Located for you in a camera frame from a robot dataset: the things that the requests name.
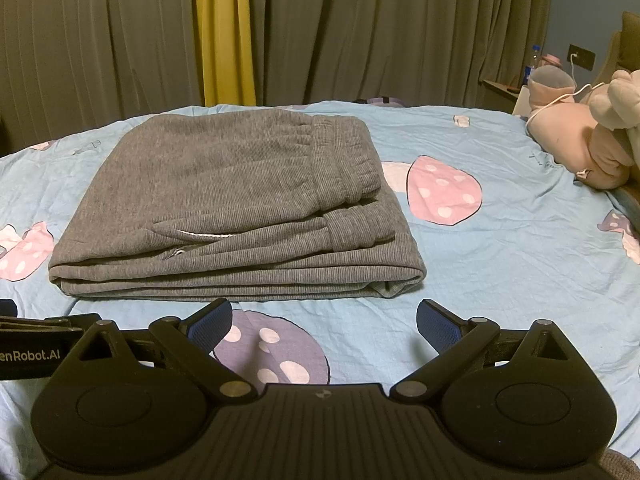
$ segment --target power outlet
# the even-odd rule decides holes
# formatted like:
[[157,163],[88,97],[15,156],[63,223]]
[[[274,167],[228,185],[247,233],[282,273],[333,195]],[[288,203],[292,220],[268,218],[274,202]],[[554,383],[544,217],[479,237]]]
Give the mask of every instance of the power outlet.
[[587,70],[593,70],[593,64],[596,62],[596,54],[586,48],[580,48],[579,46],[569,45],[569,52],[566,55],[566,60],[571,63],[571,54],[575,54],[574,64],[581,66]]

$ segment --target folded gray pants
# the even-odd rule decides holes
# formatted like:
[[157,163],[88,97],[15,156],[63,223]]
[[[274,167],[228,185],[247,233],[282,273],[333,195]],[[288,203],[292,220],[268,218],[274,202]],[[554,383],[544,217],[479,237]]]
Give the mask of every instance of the folded gray pants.
[[185,301],[391,298],[425,274],[366,125],[279,109],[133,128],[49,263],[69,295]]

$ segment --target brown curtain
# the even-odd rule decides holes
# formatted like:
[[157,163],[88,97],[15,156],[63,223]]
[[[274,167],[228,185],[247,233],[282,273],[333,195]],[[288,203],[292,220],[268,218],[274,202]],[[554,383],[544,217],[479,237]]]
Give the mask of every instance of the brown curtain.
[[191,0],[0,0],[0,19],[5,149],[202,102]]
[[258,104],[392,96],[473,107],[516,84],[550,0],[251,0]]

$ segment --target light blue blanket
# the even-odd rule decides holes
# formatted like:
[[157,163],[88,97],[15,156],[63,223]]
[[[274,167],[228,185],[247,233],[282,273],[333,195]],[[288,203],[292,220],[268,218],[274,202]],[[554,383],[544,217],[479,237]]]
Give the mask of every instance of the light blue blanket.
[[[175,113],[238,109],[190,107]],[[535,319],[553,319],[616,403],[612,447],[640,463],[640,266],[627,256],[622,234],[598,228],[613,209],[607,196],[574,183],[564,167],[526,136],[520,119],[500,112],[341,102],[301,112],[363,119],[383,161],[412,164],[427,155],[465,171],[482,188],[482,206],[468,219],[446,226],[415,217],[406,193],[398,193],[428,267],[427,279],[413,292],[392,300],[272,301],[239,307],[286,318],[308,332],[326,356],[332,383],[379,381],[385,388],[435,355],[415,327],[415,310],[423,298],[465,319],[490,317],[503,328],[526,329]],[[454,124],[457,114],[469,117],[468,128]],[[121,136],[145,119],[121,121],[58,140],[43,151],[28,148],[0,159],[0,229],[10,224],[21,237],[44,222],[57,241],[100,164]],[[100,226],[95,235],[100,236]],[[0,278],[0,298],[13,298],[20,316],[98,312],[123,329],[144,328],[168,314],[184,318],[203,305],[76,301],[48,282],[46,265],[18,281]],[[289,370],[287,376],[295,372]],[[0,473],[12,480],[30,478],[45,464],[29,427],[30,406],[44,382],[0,383]]]

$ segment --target bed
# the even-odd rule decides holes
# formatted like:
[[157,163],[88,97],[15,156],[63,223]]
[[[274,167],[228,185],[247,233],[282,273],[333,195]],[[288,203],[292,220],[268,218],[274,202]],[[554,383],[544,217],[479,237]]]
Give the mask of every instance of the bed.
[[[219,105],[171,113],[239,109]],[[535,319],[553,319],[614,399],[618,423],[611,447],[640,463],[640,252],[635,231],[607,195],[575,183],[526,136],[520,118],[501,112],[343,102],[313,104],[299,112],[353,115],[366,122],[428,275],[420,287],[391,300],[235,304],[235,328],[217,357],[225,362],[241,332],[253,327],[265,343],[285,342],[290,334],[299,341],[305,338],[300,344],[315,352],[302,370],[281,364],[277,373],[272,371],[277,380],[379,381],[389,388],[436,355],[415,327],[415,310],[423,298],[465,319],[490,317],[503,328],[528,328]],[[468,118],[468,126],[455,116]],[[185,318],[204,305],[76,300],[48,280],[48,254],[92,176],[123,134],[147,118],[0,159],[0,248],[5,245],[0,249],[0,298],[12,298],[19,316],[97,312],[129,329],[169,314]],[[426,211],[418,195],[425,198],[430,192],[412,183],[415,164],[472,177],[478,185],[465,193],[470,196],[465,200],[476,204],[473,214],[449,221],[456,212]],[[438,215],[442,221],[433,218]],[[29,240],[35,245],[28,246]],[[32,261],[25,263],[20,253],[11,256],[16,249]],[[32,478],[46,464],[29,427],[30,406],[45,381],[0,383],[0,476]]]

